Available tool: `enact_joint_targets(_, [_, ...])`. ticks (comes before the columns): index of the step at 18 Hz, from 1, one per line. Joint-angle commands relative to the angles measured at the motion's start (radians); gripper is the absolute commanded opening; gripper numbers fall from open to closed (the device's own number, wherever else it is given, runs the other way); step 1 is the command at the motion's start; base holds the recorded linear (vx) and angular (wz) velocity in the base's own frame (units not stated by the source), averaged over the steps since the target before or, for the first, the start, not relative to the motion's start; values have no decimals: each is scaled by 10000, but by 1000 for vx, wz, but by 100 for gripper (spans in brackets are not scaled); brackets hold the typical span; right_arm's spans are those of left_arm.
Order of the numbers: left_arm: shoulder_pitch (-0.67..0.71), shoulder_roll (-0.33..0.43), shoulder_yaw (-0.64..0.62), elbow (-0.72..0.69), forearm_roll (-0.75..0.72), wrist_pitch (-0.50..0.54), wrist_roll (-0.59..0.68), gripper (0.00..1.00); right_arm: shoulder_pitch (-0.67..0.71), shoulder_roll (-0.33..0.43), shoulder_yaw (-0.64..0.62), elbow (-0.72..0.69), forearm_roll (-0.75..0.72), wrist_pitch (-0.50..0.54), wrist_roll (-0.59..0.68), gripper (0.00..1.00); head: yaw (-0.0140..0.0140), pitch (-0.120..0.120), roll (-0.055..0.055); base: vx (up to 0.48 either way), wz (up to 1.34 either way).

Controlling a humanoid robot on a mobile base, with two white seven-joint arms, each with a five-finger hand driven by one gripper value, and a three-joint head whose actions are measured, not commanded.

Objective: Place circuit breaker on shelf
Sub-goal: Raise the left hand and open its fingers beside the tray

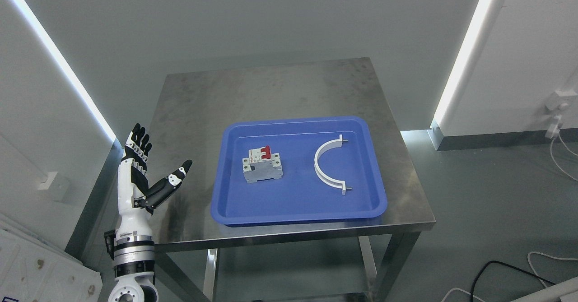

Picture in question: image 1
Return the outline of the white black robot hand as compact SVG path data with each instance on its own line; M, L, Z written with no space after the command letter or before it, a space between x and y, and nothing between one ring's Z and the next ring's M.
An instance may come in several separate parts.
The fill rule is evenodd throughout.
M130 132L118 165L117 203L121 224L116 239L128 236L152 236L149 220L162 203L182 185L193 162L186 160L177 170L149 185L147 162L152 149L150 135L136 123Z

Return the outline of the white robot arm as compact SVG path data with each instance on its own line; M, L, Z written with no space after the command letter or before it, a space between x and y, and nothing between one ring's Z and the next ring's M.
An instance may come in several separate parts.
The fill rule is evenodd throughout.
M115 230L107 231L103 236L114 270L114 288L108 302L159 301L152 236L133 232L117 239Z

